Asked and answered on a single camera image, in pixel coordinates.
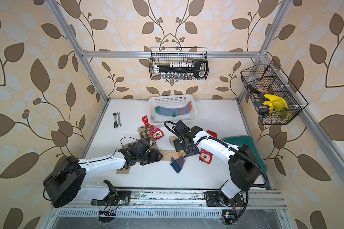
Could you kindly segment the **brown argyle sock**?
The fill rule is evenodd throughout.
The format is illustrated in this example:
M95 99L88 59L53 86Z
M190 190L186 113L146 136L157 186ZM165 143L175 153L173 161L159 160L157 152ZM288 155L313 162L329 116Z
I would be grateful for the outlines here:
M125 148L119 149L118 153L123 156L125 159L124 166L117 170L117 174L128 174L130 167L134 166L137 163L137 154L136 154L135 144L128 144Z
M152 126L141 126L138 128L138 133L140 138L146 139L147 141L150 141L151 144L151 149L157 149L157 143L155 139L152 136Z

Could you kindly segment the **beige purple sock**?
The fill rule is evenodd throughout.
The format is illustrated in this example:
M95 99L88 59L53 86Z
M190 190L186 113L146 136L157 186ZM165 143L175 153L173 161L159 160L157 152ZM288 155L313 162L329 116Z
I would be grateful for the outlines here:
M157 141L154 141L153 146L156 147L159 152L162 154L163 158L162 161L171 161L172 157L174 159L177 159L181 156L183 157L189 157L189 156L195 156L199 155L200 151L199 149L196 149L193 153L186 154L183 150L176 151L174 140L176 140L177 137L170 136L169 140L167 141L167 137L162 137L161 139L158 139Z
M184 165L184 157L183 156L180 156L178 157L177 159L174 159L173 157L171 157L171 167L175 170L175 172L177 174L179 174L183 168L183 165Z

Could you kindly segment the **red christmas sock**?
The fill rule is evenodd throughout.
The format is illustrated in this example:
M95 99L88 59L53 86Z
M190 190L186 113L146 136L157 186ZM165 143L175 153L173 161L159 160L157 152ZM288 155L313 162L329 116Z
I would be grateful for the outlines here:
M215 138L217 138L217 133L208 130L207 133ZM213 159L213 154L206 150L204 147L201 146L201 143L199 144L199 148L200 148L200 155L199 155L199 160L210 165Z
M146 128L146 130L148 130L152 136L152 138L157 141L159 139L161 139L162 137L164 137L164 133L162 130L160 130L159 128L151 125L148 121L148 117L147 116L144 116L142 118L142 121L144 123L144 126Z

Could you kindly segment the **blue striped sock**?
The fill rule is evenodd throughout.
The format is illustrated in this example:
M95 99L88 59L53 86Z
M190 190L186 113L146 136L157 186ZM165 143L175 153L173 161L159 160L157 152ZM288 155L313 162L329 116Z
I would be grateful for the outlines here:
M180 115L189 114L192 111L192 109L192 103L189 102L186 106L180 108L166 108L157 106L154 110L158 115L177 117Z

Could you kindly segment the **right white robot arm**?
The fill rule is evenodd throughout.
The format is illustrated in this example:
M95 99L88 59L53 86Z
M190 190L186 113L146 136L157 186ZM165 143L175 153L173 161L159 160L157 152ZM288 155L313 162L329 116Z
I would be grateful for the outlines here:
M174 144L177 151L182 150L189 156L197 149L205 150L227 164L230 179L219 189L218 194L222 199L231 200L237 194L249 191L251 187L268 187L268 176L249 146L231 145L200 127L189 128L183 121L165 121L164 126L177 137Z

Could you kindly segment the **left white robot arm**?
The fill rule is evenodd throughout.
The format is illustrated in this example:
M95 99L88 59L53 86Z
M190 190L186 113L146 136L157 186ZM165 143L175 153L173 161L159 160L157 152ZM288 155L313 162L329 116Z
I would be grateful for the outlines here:
M77 159L68 156L62 160L44 180L44 198L55 208L63 207L73 200L90 200L92 205L114 205L120 200L109 180L90 182L97 175L128 169L139 163L142 166L161 161L162 154L152 149L150 141L139 139L128 148L116 149L114 153L94 159Z

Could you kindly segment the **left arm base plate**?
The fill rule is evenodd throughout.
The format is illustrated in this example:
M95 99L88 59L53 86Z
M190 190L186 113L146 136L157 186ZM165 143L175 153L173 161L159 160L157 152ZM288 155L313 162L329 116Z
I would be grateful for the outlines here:
M131 199L131 191L110 192L103 200L92 199L92 206L127 205Z

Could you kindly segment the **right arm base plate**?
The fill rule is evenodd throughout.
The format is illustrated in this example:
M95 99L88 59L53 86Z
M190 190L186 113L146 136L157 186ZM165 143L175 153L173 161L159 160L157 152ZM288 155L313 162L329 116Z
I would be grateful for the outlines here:
M204 193L204 198L208 207L243 207L245 205L241 193L236 194L233 198L228 198L221 191L207 191Z

